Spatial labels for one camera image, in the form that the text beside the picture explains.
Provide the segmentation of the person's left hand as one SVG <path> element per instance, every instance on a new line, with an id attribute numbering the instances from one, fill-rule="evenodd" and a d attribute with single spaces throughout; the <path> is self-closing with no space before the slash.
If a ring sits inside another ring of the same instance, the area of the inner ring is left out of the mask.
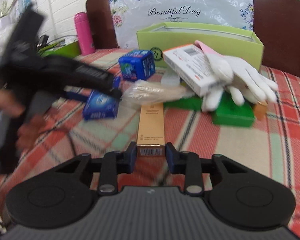
<path id="1" fill-rule="evenodd" d="M 17 118 L 23 114 L 25 107 L 16 100 L 12 92 L 0 90 L 0 110 Z M 32 149 L 45 125 L 46 121 L 43 115 L 34 115 L 29 122 L 18 129 L 16 147 L 20 150 Z"/>

